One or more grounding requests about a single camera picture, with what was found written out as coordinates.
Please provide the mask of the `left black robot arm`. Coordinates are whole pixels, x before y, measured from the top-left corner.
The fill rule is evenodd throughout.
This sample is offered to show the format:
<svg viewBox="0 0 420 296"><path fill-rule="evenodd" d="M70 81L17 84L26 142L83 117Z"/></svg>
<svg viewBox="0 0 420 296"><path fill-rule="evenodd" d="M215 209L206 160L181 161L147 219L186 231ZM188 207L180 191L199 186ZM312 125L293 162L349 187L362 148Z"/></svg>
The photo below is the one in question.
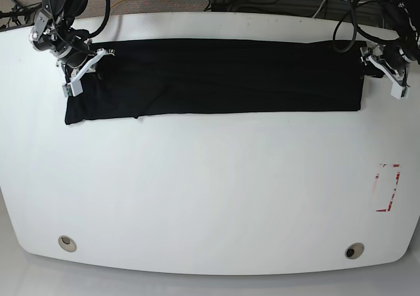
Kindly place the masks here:
<svg viewBox="0 0 420 296"><path fill-rule="evenodd" d="M383 58L396 71L419 61L419 0L375 0L398 39L373 41L383 46Z"/></svg>

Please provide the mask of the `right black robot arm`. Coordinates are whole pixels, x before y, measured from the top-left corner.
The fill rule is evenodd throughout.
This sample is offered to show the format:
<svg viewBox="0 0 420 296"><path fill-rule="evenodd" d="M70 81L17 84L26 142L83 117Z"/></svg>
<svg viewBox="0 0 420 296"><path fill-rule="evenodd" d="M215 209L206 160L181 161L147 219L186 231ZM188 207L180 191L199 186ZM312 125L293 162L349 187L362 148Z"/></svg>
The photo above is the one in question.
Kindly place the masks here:
<svg viewBox="0 0 420 296"><path fill-rule="evenodd" d="M84 65L91 51L89 31L72 27L88 0L42 0L29 40L37 51L49 51L71 68Z"/></svg>

